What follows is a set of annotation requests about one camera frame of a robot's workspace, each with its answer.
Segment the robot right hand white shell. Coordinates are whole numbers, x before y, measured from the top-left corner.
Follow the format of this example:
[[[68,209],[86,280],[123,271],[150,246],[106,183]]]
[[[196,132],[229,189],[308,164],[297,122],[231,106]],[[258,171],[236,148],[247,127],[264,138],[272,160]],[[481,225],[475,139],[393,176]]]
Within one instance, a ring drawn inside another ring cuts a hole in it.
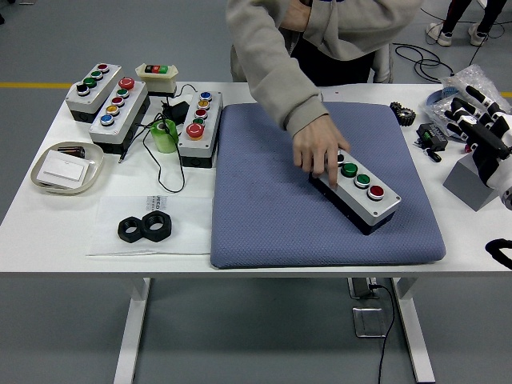
[[[511,200],[511,114],[470,85],[466,92],[481,104],[484,113],[477,115],[476,106],[455,97],[445,112],[450,120],[447,128],[470,146],[479,178],[507,203]]]

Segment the person's right hand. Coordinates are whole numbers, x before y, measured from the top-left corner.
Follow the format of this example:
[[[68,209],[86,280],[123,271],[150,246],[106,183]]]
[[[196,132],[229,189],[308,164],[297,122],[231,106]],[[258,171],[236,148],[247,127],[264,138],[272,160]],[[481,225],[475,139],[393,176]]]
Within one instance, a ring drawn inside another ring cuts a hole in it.
[[[306,125],[293,136],[293,160],[296,167],[313,176],[327,172],[332,189],[338,185],[338,150],[350,151],[350,144],[324,114]]]

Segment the person's left hand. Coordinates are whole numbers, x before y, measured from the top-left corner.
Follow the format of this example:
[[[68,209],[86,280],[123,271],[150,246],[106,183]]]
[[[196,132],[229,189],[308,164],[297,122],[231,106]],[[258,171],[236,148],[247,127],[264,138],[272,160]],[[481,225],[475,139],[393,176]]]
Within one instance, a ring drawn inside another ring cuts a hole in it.
[[[293,32],[304,32],[310,20],[311,6],[299,0],[290,0],[280,27]]]

